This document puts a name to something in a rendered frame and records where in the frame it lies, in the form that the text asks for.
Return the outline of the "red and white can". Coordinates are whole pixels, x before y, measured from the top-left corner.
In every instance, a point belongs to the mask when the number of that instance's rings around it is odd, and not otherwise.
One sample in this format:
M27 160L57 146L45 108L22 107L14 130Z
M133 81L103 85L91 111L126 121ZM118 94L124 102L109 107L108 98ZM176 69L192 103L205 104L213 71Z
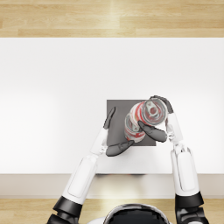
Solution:
M157 126L165 121L167 115L168 109L165 103L155 97L135 104L129 112L130 120L136 126L138 121L150 126Z
M145 133L132 123L130 120L130 115L126 115L125 117L124 135L129 141L133 140L135 143L141 142L145 137Z

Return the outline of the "dark grey square mat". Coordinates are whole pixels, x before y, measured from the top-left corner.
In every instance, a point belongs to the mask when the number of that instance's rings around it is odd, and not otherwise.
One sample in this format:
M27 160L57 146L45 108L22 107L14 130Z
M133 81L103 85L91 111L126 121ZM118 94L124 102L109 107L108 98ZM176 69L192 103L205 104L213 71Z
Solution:
M108 145L119 144L129 141L124 135L124 121L126 115L130 113L131 108L143 100L107 100L107 112L113 107L116 111L112 118L108 131ZM156 141L151 137L146 136L139 143L134 143L134 146L155 146Z

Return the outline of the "dark round robot body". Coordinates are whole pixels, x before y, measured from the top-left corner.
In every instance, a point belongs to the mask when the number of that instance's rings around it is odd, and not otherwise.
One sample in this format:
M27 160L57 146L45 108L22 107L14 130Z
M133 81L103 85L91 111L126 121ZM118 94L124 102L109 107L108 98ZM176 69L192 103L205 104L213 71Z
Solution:
M112 209L105 217L91 220L88 224L172 224L155 206L132 203Z

